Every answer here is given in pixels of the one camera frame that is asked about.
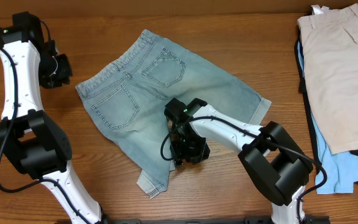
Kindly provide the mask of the light blue denim shorts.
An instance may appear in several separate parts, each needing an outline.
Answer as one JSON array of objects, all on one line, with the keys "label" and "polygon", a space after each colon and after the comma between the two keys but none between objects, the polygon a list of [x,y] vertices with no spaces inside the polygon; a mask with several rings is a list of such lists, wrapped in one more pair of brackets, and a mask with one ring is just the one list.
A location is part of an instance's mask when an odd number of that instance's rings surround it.
[{"label": "light blue denim shorts", "polygon": [[235,76],[149,30],[76,90],[99,131],[140,167],[137,185],[150,198],[167,190],[175,169],[165,139],[171,99],[199,98],[249,124],[261,123],[271,105]]}]

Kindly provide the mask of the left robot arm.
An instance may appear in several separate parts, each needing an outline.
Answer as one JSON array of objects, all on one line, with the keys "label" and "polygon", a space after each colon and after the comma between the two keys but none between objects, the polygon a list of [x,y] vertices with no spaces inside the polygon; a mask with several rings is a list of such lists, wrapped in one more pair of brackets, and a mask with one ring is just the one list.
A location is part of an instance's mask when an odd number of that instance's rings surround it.
[{"label": "left robot arm", "polygon": [[[70,217],[71,223],[108,223],[100,204],[86,191],[71,163],[64,131],[44,111],[40,88],[69,84],[72,70],[51,38],[44,21],[29,12],[14,14],[13,25],[0,27],[0,58],[4,70],[4,108],[0,121],[0,164],[5,156],[16,171],[42,184]],[[0,190],[10,192],[0,182]]]}]

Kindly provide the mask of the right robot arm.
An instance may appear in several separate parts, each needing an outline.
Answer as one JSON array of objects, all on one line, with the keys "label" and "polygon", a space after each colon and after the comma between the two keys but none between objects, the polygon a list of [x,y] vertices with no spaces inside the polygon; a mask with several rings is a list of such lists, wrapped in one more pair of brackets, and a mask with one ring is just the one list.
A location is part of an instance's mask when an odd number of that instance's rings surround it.
[{"label": "right robot arm", "polygon": [[232,150],[258,191],[272,203],[267,223],[314,223],[303,211],[302,198],[313,170],[307,157],[279,124],[247,124],[220,113],[195,98],[188,105],[174,98],[165,105],[172,123],[164,140],[170,141],[171,161],[197,164],[209,157],[207,140]]}]

